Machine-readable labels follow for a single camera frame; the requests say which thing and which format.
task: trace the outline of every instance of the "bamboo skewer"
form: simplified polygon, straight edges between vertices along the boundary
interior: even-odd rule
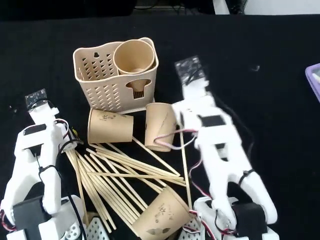
[[[156,155],[153,151],[146,148],[145,145],[143,145],[138,139],[136,139],[134,136],[132,136],[133,141],[135,141],[140,147],[142,147],[144,150],[146,150],[152,157],[154,157],[156,160],[158,160],[162,165],[164,165],[167,169],[169,169],[171,172],[173,172],[175,175],[180,176],[180,174],[168,163],[163,161],[158,155]]]
[[[127,173],[127,174],[138,174],[135,170],[133,170],[133,169],[132,169],[131,167],[129,167],[129,166],[126,166],[126,165],[121,166],[121,165],[119,165],[119,164],[117,164],[117,163],[115,163],[115,162],[113,162],[113,161],[110,161],[110,163],[111,163],[113,166],[115,166],[117,169],[120,169],[121,171],[123,171],[123,172],[125,172],[125,173]],[[162,188],[159,187],[158,185],[156,185],[156,184],[154,184],[154,183],[152,183],[152,182],[150,182],[150,181],[148,181],[148,180],[146,180],[146,179],[144,179],[144,178],[138,178],[138,179],[140,179],[140,180],[143,181],[143,182],[146,181],[146,184],[147,184],[150,188],[152,188],[153,190],[155,190],[158,194],[161,193]]]
[[[186,195],[188,199],[188,206],[189,209],[192,209],[192,200],[191,200],[191,192],[190,192],[190,184],[189,184],[189,177],[188,177],[188,168],[187,168],[187,158],[186,158],[186,150],[185,150],[185,141],[184,141],[184,133],[180,132],[180,143],[182,146],[181,154],[182,154],[182,163],[183,163],[183,173],[186,185]]]
[[[106,157],[103,160],[109,165],[112,171],[114,171],[116,174],[119,174],[119,171],[110,163],[110,161]],[[124,177],[119,177],[119,178],[124,183],[124,185],[126,185],[127,188],[132,192],[132,194],[139,200],[139,202],[145,207],[145,209],[141,209],[141,210],[143,211],[146,210],[148,205],[140,197],[140,195],[136,192],[136,190],[134,190],[134,188],[127,182],[127,180]]]
[[[106,143],[109,147],[111,147],[113,150],[115,150],[116,152],[118,152],[119,154],[121,154],[121,155],[123,155],[123,156],[125,156],[125,157],[128,157],[129,158],[129,156],[128,155],[126,155],[123,151],[121,151],[119,148],[117,148],[117,147],[115,147],[113,144],[111,144],[111,143]],[[126,172],[127,174],[130,174],[130,173],[132,173],[132,174],[138,174],[135,170],[133,170],[131,167],[129,167],[129,166],[127,166],[127,165],[124,165],[124,167],[127,169],[127,170],[129,170],[130,172],[127,172],[127,171],[125,171],[123,168],[121,169],[121,168],[119,168],[119,167],[117,167],[118,169],[121,169],[122,171],[124,171],[124,172]],[[147,184],[150,188],[152,188],[153,190],[155,190],[158,194],[162,191],[162,188],[161,187],[159,187],[158,185],[156,185],[156,184],[154,184],[154,183],[152,183],[152,182],[150,182],[150,181],[148,181],[148,180],[146,180],[146,179],[144,179],[144,178],[139,178],[141,181],[143,181],[145,184]],[[158,182],[158,183],[160,183],[160,184],[162,184],[162,183],[164,183],[163,181],[160,181],[159,179],[156,179],[156,181]]]
[[[83,157],[79,154],[79,156],[80,156],[80,159],[82,160],[82,161],[85,161],[84,159],[83,159]],[[91,158],[89,158],[87,155],[84,155],[85,156],[85,158],[89,161],[89,163],[94,167],[94,169],[96,170],[96,171],[101,171],[100,170],[100,168],[94,163],[94,161],[93,160],[95,160],[95,162],[97,162],[97,161],[99,161],[95,156],[93,156],[93,155],[90,155],[91,157],[92,157],[92,159]],[[128,201],[128,199],[122,194],[122,192],[121,191],[119,191],[119,189],[113,184],[113,182],[108,178],[108,177],[103,177],[103,179],[106,181],[106,183],[107,184],[109,184],[109,186],[113,189],[113,191],[112,191],[112,189],[110,190],[111,192],[113,192],[114,193],[114,195],[119,195],[120,196],[120,198],[128,205],[128,207],[133,211],[133,213],[132,214],[134,214],[135,216],[137,216],[137,217],[139,217],[140,216],[140,213],[136,210],[136,208],[131,204],[131,202],[129,202]]]
[[[78,188],[79,188],[79,194],[80,194],[80,198],[81,198],[82,206],[83,206],[83,211],[84,211],[84,216],[83,216],[84,224],[86,226],[89,226],[87,208],[86,208],[86,203],[85,203],[84,191],[82,189],[82,184],[81,184],[81,175],[80,175],[80,172],[79,172],[77,156],[75,156],[74,155],[75,152],[71,152],[71,150],[66,151],[65,154],[67,155],[69,161],[71,162],[71,164],[72,164],[72,166],[74,168],[75,175],[76,175],[76,181],[77,181]]]
[[[144,172],[144,173],[147,173],[148,175],[154,175],[154,174],[155,174],[154,172],[152,172],[151,169],[150,169],[150,170],[144,169],[144,168],[141,168],[140,166],[136,166],[136,165],[134,165],[134,164],[132,164],[132,163],[123,161],[122,159],[119,159],[119,158],[116,158],[116,157],[112,157],[112,156],[110,156],[110,155],[107,155],[107,154],[99,151],[99,149],[97,149],[97,152],[94,152],[94,151],[92,151],[92,150],[90,150],[90,149],[88,149],[88,148],[87,148],[86,150],[87,150],[88,152],[94,154],[95,156],[101,158],[102,160],[105,160],[105,158],[110,158],[111,160],[116,161],[116,162],[118,162],[118,163],[120,163],[120,164],[123,164],[124,166],[125,166],[125,165],[130,166],[130,167],[132,167],[133,169],[137,169],[137,170],[139,170],[139,171],[142,171],[142,172]],[[166,181],[171,182],[171,183],[173,183],[173,184],[180,185],[180,186],[182,186],[182,187],[185,187],[185,186],[186,186],[186,185],[185,185],[186,182],[185,182],[184,180],[180,180],[180,179],[178,179],[178,180],[166,179]]]
[[[83,164],[84,168],[86,169],[86,171],[87,172],[90,171],[90,169],[88,167],[86,167],[84,163],[85,162],[82,162],[82,164]],[[124,216],[124,218],[126,218],[128,220],[129,223],[132,224],[132,223],[134,223],[135,220],[138,219],[137,216],[134,218],[129,212],[127,212],[127,210],[129,210],[129,208],[124,204],[124,202],[122,200],[119,201],[115,197],[115,195],[113,195],[109,191],[109,188],[106,187],[106,184],[104,184],[99,179],[99,177],[97,177],[97,176],[89,176],[89,178],[93,182],[95,189],[106,200],[106,202],[110,206],[112,206],[113,209],[116,209],[119,213],[121,213]]]
[[[102,160],[104,157],[98,155],[97,153],[95,153],[94,151],[90,150],[90,149],[86,149],[90,154],[90,156],[93,158],[93,160],[102,168],[103,171],[105,171],[106,173],[109,173],[109,170],[96,158],[100,158]],[[118,179],[116,179],[114,176],[111,177],[111,179],[132,199],[132,201],[134,201],[134,203],[142,210],[146,210],[146,207],[144,207],[126,188],[125,186],[123,186],[123,184],[121,182],[118,181]]]
[[[125,162],[132,163],[134,165],[140,166],[140,167],[142,167],[144,169],[152,170],[156,174],[160,174],[160,175],[163,175],[163,176],[176,176],[175,174],[173,174],[171,172],[168,172],[168,171],[165,171],[165,170],[162,170],[161,168],[149,165],[149,164],[144,163],[142,161],[135,160],[135,159],[133,159],[131,157],[126,157],[126,156],[121,155],[121,154],[119,154],[117,152],[110,151],[110,150],[104,148],[103,146],[98,146],[98,145],[94,145],[94,144],[89,144],[89,145],[91,147],[95,148],[97,151],[103,152],[105,155],[112,156],[113,158],[121,159],[121,160],[123,160]]]
[[[106,177],[183,180],[183,178],[179,176],[140,175],[140,174],[122,174],[122,173],[107,173],[107,172],[87,172],[87,173],[93,176],[106,176]]]
[[[86,171],[84,171],[83,166],[80,161],[78,161],[78,166],[79,166],[79,170],[81,173],[81,177],[82,177],[81,181],[84,186],[84,189],[88,193],[96,211],[101,216],[102,222],[103,222],[104,226],[106,227],[108,233],[111,233],[112,230],[106,220],[109,220],[109,222],[111,223],[114,230],[117,229],[117,227],[115,226],[115,223],[112,221],[112,219],[111,219],[106,207],[104,206],[101,198],[99,197],[96,189],[94,188],[94,186],[90,182],[88,176],[86,176]]]

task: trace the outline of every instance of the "paper cup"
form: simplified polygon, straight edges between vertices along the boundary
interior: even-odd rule
[[[132,228],[142,240],[164,240],[190,220],[187,204],[167,186]]]
[[[151,45],[137,39],[121,43],[113,54],[113,63],[120,74],[143,73],[154,61],[155,52]]]
[[[91,108],[88,120],[88,143],[131,142],[134,117]]]
[[[156,137],[170,134],[176,130],[176,116],[171,104],[149,103],[146,105],[144,145],[153,151],[170,152],[171,148],[154,143]],[[172,144],[174,134],[161,138],[159,141]]]

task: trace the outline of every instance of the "basket hole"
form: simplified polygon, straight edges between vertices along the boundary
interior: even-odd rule
[[[140,99],[145,96],[145,86],[149,85],[150,83],[150,79],[137,79],[128,82],[125,86],[132,89],[134,99]]]

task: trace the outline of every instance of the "table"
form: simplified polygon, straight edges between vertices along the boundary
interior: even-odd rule
[[[320,62],[320,32],[316,31],[319,21],[320,16],[312,15],[130,16],[0,23],[0,197],[12,174],[17,134],[33,123],[26,112],[24,96],[46,88],[63,118],[85,140],[89,105],[74,78],[73,51],[149,37],[160,63],[156,101],[174,103],[182,99],[173,63],[198,55],[207,66],[211,89],[254,134],[251,163],[279,216],[272,228],[281,239],[306,239],[317,229],[319,213],[316,163],[320,111],[304,71]],[[143,141],[144,113],[134,116],[134,135]],[[235,125],[244,147],[248,147],[249,136],[237,121]],[[117,146],[133,157],[151,161],[134,143]],[[186,154],[189,166],[199,159],[192,146]],[[180,152],[159,155],[182,172]],[[75,174],[66,157],[60,160],[59,169],[72,192],[77,193]],[[207,188],[203,169],[195,175],[195,180]],[[154,199],[139,183],[133,184],[143,199]],[[175,189],[186,198],[182,188]],[[193,187],[191,193],[193,201],[200,197]],[[118,227],[111,237],[135,239],[110,212]]]

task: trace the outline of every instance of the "wall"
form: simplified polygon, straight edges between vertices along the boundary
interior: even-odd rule
[[[248,0],[246,15],[320,14],[320,0]]]

